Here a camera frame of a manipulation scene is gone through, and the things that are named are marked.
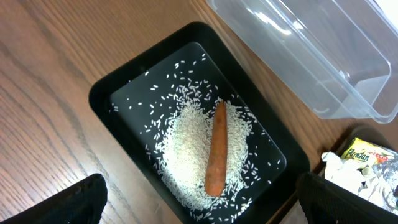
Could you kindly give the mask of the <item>yellow green snack wrapper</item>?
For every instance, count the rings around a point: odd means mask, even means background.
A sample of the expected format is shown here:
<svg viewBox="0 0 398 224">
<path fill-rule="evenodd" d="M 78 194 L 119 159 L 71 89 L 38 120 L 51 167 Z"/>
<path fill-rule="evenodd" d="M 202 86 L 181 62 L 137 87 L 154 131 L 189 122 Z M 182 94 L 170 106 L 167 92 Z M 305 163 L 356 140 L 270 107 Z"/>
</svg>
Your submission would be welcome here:
<svg viewBox="0 0 398 224">
<path fill-rule="evenodd" d="M 360 168 L 381 164 L 392 160 L 397 156 L 395 151 L 378 146 L 360 138 L 354 138 L 345 152 L 341 155 L 342 159 L 353 159 L 359 162 Z"/>
</svg>

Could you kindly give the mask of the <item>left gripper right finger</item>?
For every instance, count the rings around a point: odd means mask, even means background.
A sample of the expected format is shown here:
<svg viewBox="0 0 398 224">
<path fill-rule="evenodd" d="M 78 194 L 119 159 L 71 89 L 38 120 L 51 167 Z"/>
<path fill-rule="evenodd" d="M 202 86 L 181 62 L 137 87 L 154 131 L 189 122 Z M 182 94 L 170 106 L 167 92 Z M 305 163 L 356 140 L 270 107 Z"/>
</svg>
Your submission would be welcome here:
<svg viewBox="0 0 398 224">
<path fill-rule="evenodd" d="M 296 188 L 309 223 L 397 224 L 397 215 L 314 173 L 300 175 Z"/>
</svg>

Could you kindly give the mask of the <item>pile of white rice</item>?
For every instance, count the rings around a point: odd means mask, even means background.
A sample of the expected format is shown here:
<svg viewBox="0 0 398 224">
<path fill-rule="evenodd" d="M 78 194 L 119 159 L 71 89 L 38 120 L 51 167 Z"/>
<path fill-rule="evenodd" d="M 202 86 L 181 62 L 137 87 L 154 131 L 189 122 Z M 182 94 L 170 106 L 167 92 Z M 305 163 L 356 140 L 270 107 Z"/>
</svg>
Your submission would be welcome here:
<svg viewBox="0 0 398 224">
<path fill-rule="evenodd" d="M 213 118 L 226 104 L 228 157 L 220 197 L 205 192 Z M 144 145 L 144 160 L 198 223 L 238 223 L 276 180 L 285 157 L 197 45 L 166 57 L 110 96 L 111 112 Z"/>
</svg>

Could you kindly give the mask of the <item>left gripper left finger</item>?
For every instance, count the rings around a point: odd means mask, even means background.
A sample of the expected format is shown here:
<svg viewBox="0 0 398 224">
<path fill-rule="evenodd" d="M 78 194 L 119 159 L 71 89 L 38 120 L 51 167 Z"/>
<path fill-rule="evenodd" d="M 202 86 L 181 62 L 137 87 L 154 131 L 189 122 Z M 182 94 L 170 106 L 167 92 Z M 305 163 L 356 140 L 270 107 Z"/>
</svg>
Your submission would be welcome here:
<svg viewBox="0 0 398 224">
<path fill-rule="evenodd" d="M 107 196 L 104 177 L 92 174 L 1 224 L 99 224 Z"/>
</svg>

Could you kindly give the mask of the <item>white tissue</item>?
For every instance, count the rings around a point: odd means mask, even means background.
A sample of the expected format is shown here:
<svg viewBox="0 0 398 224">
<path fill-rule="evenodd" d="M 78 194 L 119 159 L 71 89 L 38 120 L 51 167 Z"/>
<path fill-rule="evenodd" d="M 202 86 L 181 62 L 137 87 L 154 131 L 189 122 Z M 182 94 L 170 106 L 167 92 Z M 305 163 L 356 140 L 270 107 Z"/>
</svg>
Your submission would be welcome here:
<svg viewBox="0 0 398 224">
<path fill-rule="evenodd" d="M 384 210 L 397 214 L 397 159 L 360 168 L 354 159 L 322 154 L 326 180 Z"/>
</svg>

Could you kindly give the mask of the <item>orange carrot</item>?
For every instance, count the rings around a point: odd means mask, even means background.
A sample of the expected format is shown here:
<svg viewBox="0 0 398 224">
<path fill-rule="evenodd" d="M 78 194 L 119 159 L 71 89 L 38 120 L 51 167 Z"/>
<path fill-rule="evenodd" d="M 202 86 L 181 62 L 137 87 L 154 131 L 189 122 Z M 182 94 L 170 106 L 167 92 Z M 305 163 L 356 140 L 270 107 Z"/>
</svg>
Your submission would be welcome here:
<svg viewBox="0 0 398 224">
<path fill-rule="evenodd" d="M 205 175 L 205 192 L 220 197 L 226 183 L 228 157 L 228 129 L 226 104 L 218 103 L 213 118 L 211 147 Z"/>
</svg>

